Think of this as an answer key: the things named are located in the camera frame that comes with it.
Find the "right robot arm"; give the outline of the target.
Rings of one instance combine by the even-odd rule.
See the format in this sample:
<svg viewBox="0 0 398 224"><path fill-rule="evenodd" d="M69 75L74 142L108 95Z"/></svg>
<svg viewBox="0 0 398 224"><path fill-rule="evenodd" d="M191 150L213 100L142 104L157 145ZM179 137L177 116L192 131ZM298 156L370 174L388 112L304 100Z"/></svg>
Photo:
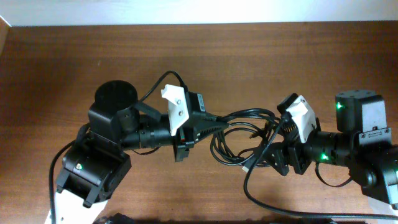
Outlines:
<svg viewBox="0 0 398 224"><path fill-rule="evenodd" d="M397 214L397 146L387 125L384 98L371 90L335 96L337 132L322 131L308 101L296 93L278 106L288 121L282 142L262 143L255 158L279 174L303 174L314 162L347 167L373 208Z"/></svg>

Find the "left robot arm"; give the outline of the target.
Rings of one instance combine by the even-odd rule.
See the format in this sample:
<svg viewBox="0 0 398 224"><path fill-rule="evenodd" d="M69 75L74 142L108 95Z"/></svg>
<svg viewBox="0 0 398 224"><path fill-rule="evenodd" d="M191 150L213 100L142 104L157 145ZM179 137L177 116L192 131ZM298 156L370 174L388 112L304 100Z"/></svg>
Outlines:
<svg viewBox="0 0 398 224"><path fill-rule="evenodd" d="M59 175L49 176L47 223L93 223L129 172L129 151L172 146L180 162L196 143L228 127L184 85L168 84L161 96L168 103L164 114L140 100L128 82L113 80L97 89L89 122L58 153Z"/></svg>

